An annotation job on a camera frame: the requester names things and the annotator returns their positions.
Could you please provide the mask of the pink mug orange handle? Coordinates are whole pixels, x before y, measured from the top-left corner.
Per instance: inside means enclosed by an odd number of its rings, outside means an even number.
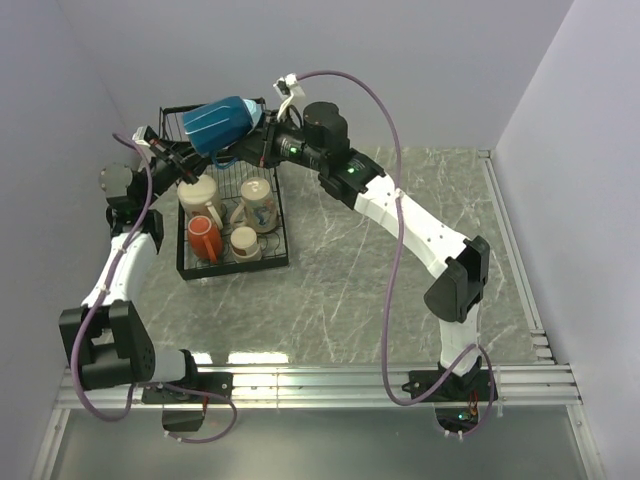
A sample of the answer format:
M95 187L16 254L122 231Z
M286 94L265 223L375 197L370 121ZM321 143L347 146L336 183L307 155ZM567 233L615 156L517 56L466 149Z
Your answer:
M200 259L218 263L222 258L224 244L216 223L207 216L198 215L189 220L187 231L193 253Z

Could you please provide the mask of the dark blue scalloped mug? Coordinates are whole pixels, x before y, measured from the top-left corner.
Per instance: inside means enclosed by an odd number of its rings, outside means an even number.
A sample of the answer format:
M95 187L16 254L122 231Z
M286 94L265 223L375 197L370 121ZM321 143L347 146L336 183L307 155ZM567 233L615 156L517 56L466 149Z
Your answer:
M183 114L184 132L199 154L215 155L250 132L250 117L243 100L230 96Z

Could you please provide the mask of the stainless steel cup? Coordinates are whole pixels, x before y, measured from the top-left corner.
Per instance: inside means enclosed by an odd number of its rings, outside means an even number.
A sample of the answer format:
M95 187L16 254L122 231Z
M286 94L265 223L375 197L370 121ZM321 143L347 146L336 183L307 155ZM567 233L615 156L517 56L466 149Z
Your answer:
M248 263L262 259L262 248L257 233L251 227L236 228L230 236L230 244L237 263Z

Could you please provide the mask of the light blue faceted mug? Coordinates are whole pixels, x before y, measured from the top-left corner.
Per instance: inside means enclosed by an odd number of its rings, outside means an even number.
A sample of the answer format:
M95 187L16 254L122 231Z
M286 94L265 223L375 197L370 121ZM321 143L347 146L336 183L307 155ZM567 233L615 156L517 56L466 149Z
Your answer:
M260 127L264 116L265 100L262 97L243 100L250 117L250 131Z

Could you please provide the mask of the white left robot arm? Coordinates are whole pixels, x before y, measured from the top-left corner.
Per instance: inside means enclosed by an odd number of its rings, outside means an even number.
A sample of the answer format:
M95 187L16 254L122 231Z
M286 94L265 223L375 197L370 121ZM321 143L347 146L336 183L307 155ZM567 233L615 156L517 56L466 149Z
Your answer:
M135 303L164 238L163 216L151 206L177 181L194 182L205 163L157 137L130 145L149 163L138 170L115 163L101 171L110 254L81 305L60 315L60 334L82 390L166 382L170 395L189 402L202 381L192 354L155 346Z

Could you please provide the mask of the beige dragon print mug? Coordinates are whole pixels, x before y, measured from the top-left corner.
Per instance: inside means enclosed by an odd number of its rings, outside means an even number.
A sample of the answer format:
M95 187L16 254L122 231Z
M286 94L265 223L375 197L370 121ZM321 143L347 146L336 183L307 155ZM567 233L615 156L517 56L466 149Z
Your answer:
M240 197L240 203L229 219L234 228L248 226L259 234L266 234L278 227L278 209L267 179L252 177L245 180L240 187Z

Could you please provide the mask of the cream mug green inside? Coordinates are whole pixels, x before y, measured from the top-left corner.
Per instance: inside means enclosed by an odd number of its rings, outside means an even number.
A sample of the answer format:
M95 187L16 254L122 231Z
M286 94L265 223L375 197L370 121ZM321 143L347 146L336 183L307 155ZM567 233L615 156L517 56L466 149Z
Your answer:
M206 216L214 222L219 230L223 229L226 210L218 184L211 176L202 174L193 184L181 181L177 187L177 195L180 205L189 219L196 216Z

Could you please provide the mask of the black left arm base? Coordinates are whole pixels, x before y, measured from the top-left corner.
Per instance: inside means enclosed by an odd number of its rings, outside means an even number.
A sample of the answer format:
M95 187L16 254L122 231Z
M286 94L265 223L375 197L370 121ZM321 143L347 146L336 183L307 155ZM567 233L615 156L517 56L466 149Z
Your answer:
M232 401L233 378L231 372L204 372L192 382L145 386L141 404L162 408L161 423L168 437L184 443L210 443L226 436L237 421L238 411ZM215 435L194 437L205 427L208 409L216 405L230 408L229 425Z

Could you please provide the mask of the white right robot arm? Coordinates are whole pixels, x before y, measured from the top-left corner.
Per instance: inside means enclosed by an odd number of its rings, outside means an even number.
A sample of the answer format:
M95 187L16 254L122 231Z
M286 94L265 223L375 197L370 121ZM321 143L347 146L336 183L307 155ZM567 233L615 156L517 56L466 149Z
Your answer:
M367 155L354 149L348 124L338 107L314 102L300 124L263 103L247 100L249 129L229 152L256 167L284 161L314 170L322 188L349 209L374 221L413 253L434 282L424 295L440 322L439 364L445 395L462 399L476 384L481 365L478 339L479 304L488 280L490 246L447 227L406 193Z

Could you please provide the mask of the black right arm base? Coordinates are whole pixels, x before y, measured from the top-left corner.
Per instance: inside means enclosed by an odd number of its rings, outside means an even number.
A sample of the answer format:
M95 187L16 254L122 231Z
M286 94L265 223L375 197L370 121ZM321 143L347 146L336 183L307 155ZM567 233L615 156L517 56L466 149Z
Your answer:
M475 369L462 377L451 374L423 403L436 405L436 421L446 436L463 440L482 423L480 404L486 402L490 410L497 399L495 379L487 370Z

